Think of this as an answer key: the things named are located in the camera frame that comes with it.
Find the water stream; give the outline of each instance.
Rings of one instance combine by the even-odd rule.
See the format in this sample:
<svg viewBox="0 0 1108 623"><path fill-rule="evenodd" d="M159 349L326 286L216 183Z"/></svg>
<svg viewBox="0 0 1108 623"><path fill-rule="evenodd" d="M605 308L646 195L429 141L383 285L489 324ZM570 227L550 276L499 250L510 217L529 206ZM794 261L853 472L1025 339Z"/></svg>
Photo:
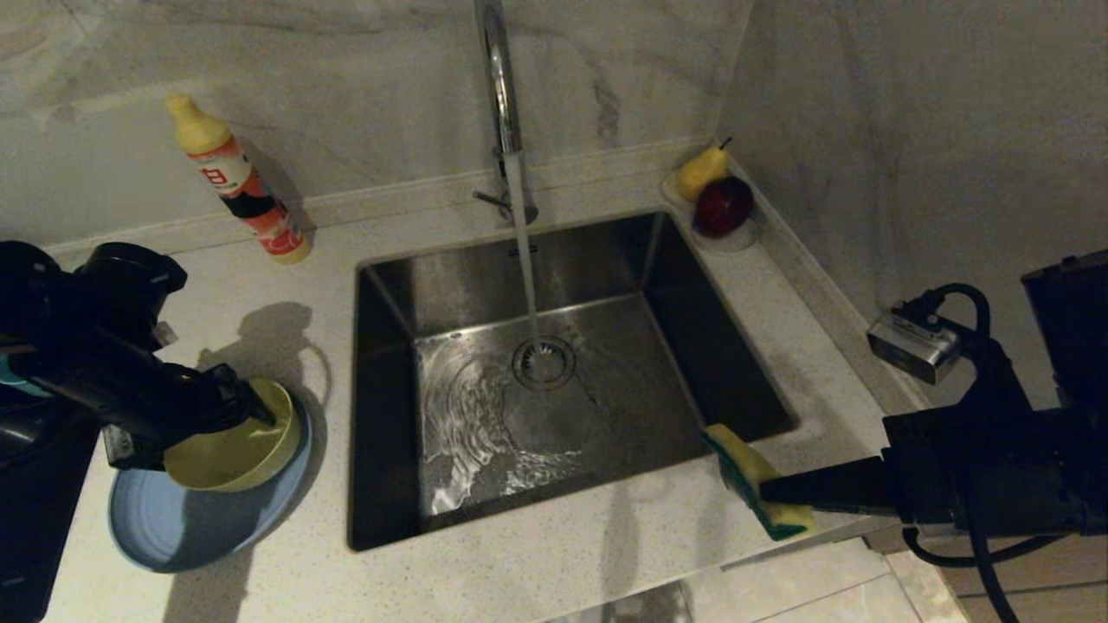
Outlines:
<svg viewBox="0 0 1108 623"><path fill-rule="evenodd" d="M531 316L531 344L537 347L538 313L535 308L535 276L531 268L531 243L527 239L527 211L520 154L504 154L504 173L507 175L507 194L512 202L512 221L515 223L515 246L520 249L520 266L523 268L523 292L527 297L527 314Z"/></svg>

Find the blue plate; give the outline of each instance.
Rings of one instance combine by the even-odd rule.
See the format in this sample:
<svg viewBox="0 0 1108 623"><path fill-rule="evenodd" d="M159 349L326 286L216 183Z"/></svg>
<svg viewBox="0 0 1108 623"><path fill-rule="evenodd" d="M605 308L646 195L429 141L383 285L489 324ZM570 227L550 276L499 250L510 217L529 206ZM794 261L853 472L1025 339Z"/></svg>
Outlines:
<svg viewBox="0 0 1108 623"><path fill-rule="evenodd" d="M304 435L293 459L267 482L236 493L193 491L165 472L115 476L107 521L115 547L136 565L177 573L247 548L285 514L311 455L311 418L297 405Z"/></svg>

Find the dish soap bottle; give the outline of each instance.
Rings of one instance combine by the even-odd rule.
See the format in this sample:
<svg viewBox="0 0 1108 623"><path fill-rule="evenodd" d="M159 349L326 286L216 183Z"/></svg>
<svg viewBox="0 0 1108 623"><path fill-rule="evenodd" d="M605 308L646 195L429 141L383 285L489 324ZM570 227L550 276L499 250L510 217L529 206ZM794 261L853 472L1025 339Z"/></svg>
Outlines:
<svg viewBox="0 0 1108 623"><path fill-rule="evenodd" d="M311 243L288 208L269 192L226 122L196 108L188 95L167 96L165 108L176 123L177 144L230 213L254 229L269 257L281 264L296 264L307 257Z"/></svg>

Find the bottle label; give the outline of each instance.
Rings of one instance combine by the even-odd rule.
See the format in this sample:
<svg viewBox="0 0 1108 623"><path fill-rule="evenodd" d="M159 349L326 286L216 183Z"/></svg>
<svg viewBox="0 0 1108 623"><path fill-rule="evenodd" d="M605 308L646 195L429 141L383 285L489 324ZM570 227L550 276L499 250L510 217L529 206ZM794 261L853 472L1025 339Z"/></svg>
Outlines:
<svg viewBox="0 0 1108 623"><path fill-rule="evenodd" d="M220 195L237 195L254 172L254 165L234 137L211 152L188 154L188 157Z"/></svg>
<svg viewBox="0 0 1108 623"><path fill-rule="evenodd" d="M275 200L274 207L269 212L243 218L243 222L254 229L258 244L270 255L291 253L304 244L300 227L279 201Z"/></svg>

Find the yellow bowl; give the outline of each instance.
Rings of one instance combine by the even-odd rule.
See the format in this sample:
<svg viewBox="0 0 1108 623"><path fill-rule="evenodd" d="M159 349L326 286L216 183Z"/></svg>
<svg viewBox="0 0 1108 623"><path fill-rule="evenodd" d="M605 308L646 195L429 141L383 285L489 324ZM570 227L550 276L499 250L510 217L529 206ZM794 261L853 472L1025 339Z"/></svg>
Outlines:
<svg viewBox="0 0 1108 623"><path fill-rule="evenodd" d="M277 474L300 445L300 419L288 390L275 380L252 378L250 387L277 417L269 427L249 418L207 435L194 435L165 451L165 471L196 491L244 491Z"/></svg>

